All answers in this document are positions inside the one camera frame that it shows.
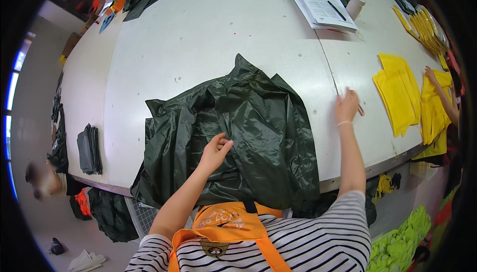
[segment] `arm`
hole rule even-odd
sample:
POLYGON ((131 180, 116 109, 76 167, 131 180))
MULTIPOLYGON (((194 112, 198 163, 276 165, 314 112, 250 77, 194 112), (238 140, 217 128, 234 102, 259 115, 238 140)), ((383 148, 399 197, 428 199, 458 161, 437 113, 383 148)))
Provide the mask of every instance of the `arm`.
POLYGON ((457 99, 456 99, 456 87, 454 86, 454 81, 452 81, 452 88, 450 89, 452 94, 452 107, 456 110, 459 110, 457 107, 457 99))
POLYGON ((47 178, 51 178, 51 187, 50 187, 50 194, 56 194, 62 190, 61 184, 60 184, 60 177, 58 177, 58 174, 55 172, 55 168, 51 165, 50 161, 46 161, 46 168, 47 168, 47 178))
POLYGON ((434 74, 434 72, 429 66, 426 66, 426 75, 430 79, 434 87, 436 88, 436 92, 439 95, 439 98, 441 99, 441 103, 442 103, 442 106, 444 107, 444 111, 449 116, 449 119, 451 120, 452 124, 454 124, 455 126, 459 126, 459 110, 457 109, 457 102, 454 103, 455 97, 456 97, 454 90, 451 89, 452 103, 450 103, 449 99, 445 95, 444 89, 437 81, 436 75, 434 74))
POLYGON ((224 136, 225 133, 216 135, 206 145, 199 165, 159 210, 149 234, 161 234, 172 240, 174 234, 185 226, 208 177, 222 164, 233 145, 233 141, 225 139, 224 136))
POLYGON ((341 185, 338 197, 352 190, 366 191, 366 173, 362 161, 355 131, 351 122, 359 107, 359 99, 355 91, 347 90, 342 100, 338 95, 335 115, 338 124, 341 144, 341 185))

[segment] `bracelet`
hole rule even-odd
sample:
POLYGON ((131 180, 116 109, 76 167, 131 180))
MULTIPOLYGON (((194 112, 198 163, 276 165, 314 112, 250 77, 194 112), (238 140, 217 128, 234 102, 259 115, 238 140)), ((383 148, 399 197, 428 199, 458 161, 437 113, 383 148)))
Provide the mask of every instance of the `bracelet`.
POLYGON ((340 125, 342 125, 342 124, 353 124, 353 122, 351 122, 351 121, 342 121, 342 122, 338 123, 336 127, 338 127, 338 126, 340 126, 340 125))

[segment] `orange apron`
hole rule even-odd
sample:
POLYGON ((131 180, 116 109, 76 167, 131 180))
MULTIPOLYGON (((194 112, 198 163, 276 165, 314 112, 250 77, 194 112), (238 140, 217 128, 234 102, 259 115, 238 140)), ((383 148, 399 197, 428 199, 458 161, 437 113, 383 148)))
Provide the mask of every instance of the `orange apron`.
POLYGON ((172 238, 169 272, 179 272, 178 246, 197 236, 210 242, 230 243, 255 241, 273 272, 291 272, 287 263, 268 238, 258 214, 281 217, 281 210, 264 207, 256 202, 227 202, 204 206, 196 215, 192 229, 181 229, 172 238))

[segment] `striped shirt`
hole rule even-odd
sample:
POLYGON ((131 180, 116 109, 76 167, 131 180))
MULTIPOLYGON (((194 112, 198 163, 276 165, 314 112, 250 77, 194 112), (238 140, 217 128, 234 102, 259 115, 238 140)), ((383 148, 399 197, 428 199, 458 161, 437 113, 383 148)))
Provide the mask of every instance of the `striped shirt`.
MULTIPOLYGON (((371 238, 360 191, 343 194, 315 219, 276 218, 270 214, 259 218, 273 246, 293 271, 366 270, 371 238)), ((176 254, 181 271, 271 272, 254 241, 218 243, 219 248, 210 251, 214 243, 207 245, 204 240, 199 237, 179 245, 176 254)), ((166 237, 147 235, 125 271, 166 271, 171 250, 166 237)))

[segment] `wall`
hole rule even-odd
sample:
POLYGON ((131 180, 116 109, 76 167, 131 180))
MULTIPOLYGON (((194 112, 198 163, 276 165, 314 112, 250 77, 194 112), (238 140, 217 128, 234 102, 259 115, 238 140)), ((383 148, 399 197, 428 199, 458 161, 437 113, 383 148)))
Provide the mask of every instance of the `wall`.
POLYGON ((66 39, 73 32, 79 34, 85 24, 84 21, 49 0, 45 0, 38 15, 67 31, 66 39))
POLYGON ((83 249, 108 258, 104 267, 95 271, 122 271, 137 251, 136 243, 112 243, 94 220, 74 217, 67 197, 38 201, 25 181, 27 163, 44 162, 46 153, 51 152, 51 101, 63 68, 59 58, 70 35, 42 17, 36 18, 30 32, 36 37, 20 72, 11 123, 11 166, 20 207, 39 248, 56 271, 67 271, 83 249), (64 244, 66 253, 46 253, 52 237, 64 244))

